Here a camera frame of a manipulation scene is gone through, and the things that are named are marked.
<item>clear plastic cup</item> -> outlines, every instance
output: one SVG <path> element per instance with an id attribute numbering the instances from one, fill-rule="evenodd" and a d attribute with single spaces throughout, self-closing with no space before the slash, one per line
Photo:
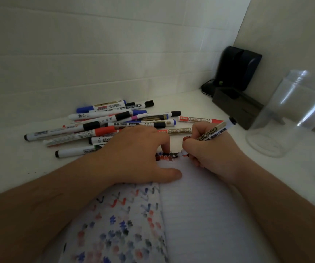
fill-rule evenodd
<path id="1" fill-rule="evenodd" d="M 248 144 L 283 157 L 315 127 L 315 74 L 291 70 L 247 131 Z"/>

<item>desk surface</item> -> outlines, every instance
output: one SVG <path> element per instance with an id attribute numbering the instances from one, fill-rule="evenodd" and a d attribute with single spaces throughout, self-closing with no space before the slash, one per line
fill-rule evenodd
<path id="1" fill-rule="evenodd" d="M 147 109 L 148 112 L 181 110 L 182 115 L 185 116 L 212 119 L 228 118 L 221 109 L 212 103 L 210 97 L 202 94 L 199 90 L 155 98 L 154 103 L 154 107 Z M 76 157 L 57 159 L 54 152 L 58 148 L 47 148 L 41 141 L 27 142 L 24 140 L 24 135 L 27 133 L 58 128 L 68 122 L 67 118 L 59 118 L 0 129 L 0 193 L 45 175 L 76 159 Z M 191 123 L 177 122 L 176 128 L 191 125 Z M 300 166 L 300 161 L 297 160 L 300 150 L 302 151 L 300 146 L 297 146 L 284 158 L 275 159 L 253 150 L 245 140 L 246 131 L 239 125 L 231 128 L 229 132 L 245 154 L 315 204 L 315 179 L 309 175 L 305 168 Z M 186 135 L 171 136 L 171 151 L 181 150 L 184 136 Z M 87 145 L 87 140 L 81 140 L 62 145 L 61 148 Z M 249 226 L 254 228 L 254 234 L 258 236 L 259 243 L 265 242 L 257 225 L 249 222 Z M 261 249 L 264 250 L 268 258 L 272 258 L 271 249 L 267 245 L 261 246 L 263 246 Z"/>

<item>lined paper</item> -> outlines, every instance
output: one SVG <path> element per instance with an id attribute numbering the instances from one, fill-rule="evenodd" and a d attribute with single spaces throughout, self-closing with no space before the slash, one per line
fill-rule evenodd
<path id="1" fill-rule="evenodd" d="M 187 157 L 158 164 L 183 174 L 160 185 L 169 262 L 264 262 L 223 182 Z"/>

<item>pile of markers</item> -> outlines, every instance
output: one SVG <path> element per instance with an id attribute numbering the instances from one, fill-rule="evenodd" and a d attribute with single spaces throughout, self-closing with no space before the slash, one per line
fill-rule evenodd
<path id="1" fill-rule="evenodd" d="M 126 103 L 124 100 L 101 103 L 92 106 L 78 108 L 76 114 L 70 114 L 68 118 L 72 121 L 57 129 L 30 133 L 24 136 L 26 141 L 43 140 L 46 146 L 59 146 L 60 144 L 88 138 L 90 146 L 57 150 L 57 158 L 79 156 L 101 149 L 120 130 L 135 125 L 147 125 L 158 129 L 159 132 L 173 134 L 191 133 L 191 128 L 165 129 L 174 127 L 178 117 L 181 122 L 207 121 L 222 123 L 221 120 L 203 119 L 181 116 L 180 111 L 161 113 L 148 113 L 141 110 L 154 106 L 153 101 L 141 103 Z"/>

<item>hand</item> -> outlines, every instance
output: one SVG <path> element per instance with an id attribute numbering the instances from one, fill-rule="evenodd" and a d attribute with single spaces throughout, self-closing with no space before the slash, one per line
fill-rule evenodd
<path id="1" fill-rule="evenodd" d="M 170 152 L 170 136 L 156 128 L 138 125 L 126 127 L 97 152 L 88 154 L 92 161 L 102 160 L 114 183 L 167 183 L 178 180 L 182 174 L 177 169 L 160 168 L 155 154 Z"/>
<path id="2" fill-rule="evenodd" d="M 247 156 L 239 149 L 231 135 L 224 132 L 212 140 L 196 140 L 215 126 L 216 124 L 206 122 L 194 124 L 191 138 L 186 139 L 182 147 L 196 166 L 207 168 L 225 182 L 234 184 Z"/>

